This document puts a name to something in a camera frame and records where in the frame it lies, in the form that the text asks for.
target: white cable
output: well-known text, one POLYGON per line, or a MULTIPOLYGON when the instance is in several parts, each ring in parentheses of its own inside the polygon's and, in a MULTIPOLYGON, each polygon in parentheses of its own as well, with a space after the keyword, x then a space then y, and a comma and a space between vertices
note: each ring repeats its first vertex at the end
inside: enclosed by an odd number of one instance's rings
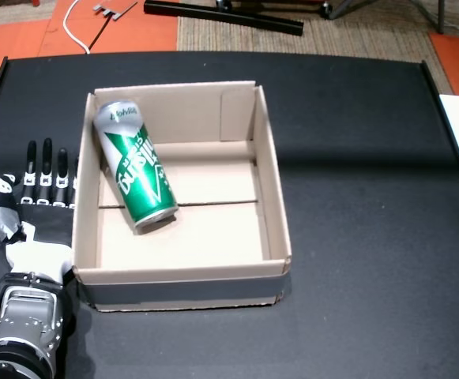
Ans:
POLYGON ((74 0, 73 4, 69 7, 68 11, 66 12, 66 15, 64 16, 64 21, 62 22, 62 26, 64 27, 64 30, 68 34, 68 36, 76 43, 78 43, 84 50, 85 53, 90 54, 90 50, 88 49, 87 45, 85 45, 83 42, 81 42, 77 37, 73 35, 73 33, 68 29, 68 25, 66 25, 66 21, 68 20, 68 16, 71 13, 71 10, 73 7, 79 2, 79 0, 74 0))

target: sprite can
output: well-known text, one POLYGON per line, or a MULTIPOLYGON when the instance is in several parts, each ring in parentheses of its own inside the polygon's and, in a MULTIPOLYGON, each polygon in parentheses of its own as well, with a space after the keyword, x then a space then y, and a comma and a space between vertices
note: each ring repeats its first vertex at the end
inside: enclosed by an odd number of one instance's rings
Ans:
POLYGON ((179 207, 137 105, 127 100, 104 104, 94 126, 134 226, 175 213, 179 207))

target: robotic hand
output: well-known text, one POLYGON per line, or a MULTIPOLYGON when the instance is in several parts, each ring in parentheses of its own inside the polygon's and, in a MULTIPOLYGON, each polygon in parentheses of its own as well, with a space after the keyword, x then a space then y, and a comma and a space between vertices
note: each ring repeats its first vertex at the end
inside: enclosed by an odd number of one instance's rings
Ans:
POLYGON ((71 269, 71 225, 76 178, 69 196, 67 152, 58 152, 52 177, 52 144, 43 144, 36 185, 36 143, 29 142, 20 204, 14 175, 0 177, 0 243, 11 272, 0 281, 0 379, 53 379, 56 351, 72 310, 63 286, 71 269))

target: cardboard box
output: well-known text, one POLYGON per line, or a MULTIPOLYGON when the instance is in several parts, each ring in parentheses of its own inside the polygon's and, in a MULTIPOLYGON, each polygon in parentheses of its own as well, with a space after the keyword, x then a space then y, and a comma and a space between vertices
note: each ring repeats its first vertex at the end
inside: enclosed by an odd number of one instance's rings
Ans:
POLYGON ((89 94, 73 223, 74 272, 101 311, 273 304, 291 264, 264 92, 254 82, 104 88, 89 94), (134 230, 92 125, 133 100, 180 209, 134 230))

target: black tabletop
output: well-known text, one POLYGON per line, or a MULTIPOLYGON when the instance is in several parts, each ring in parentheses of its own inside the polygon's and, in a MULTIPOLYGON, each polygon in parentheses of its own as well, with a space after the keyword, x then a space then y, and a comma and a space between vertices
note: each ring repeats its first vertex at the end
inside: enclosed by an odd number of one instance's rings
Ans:
MULTIPOLYGON (((78 150, 95 88, 263 85, 293 264, 275 306, 77 307, 65 378, 459 378, 459 166, 418 64, 289 54, 98 54, 10 61, 0 174, 30 139, 78 150)), ((0 252, 0 275, 8 270, 0 252)))

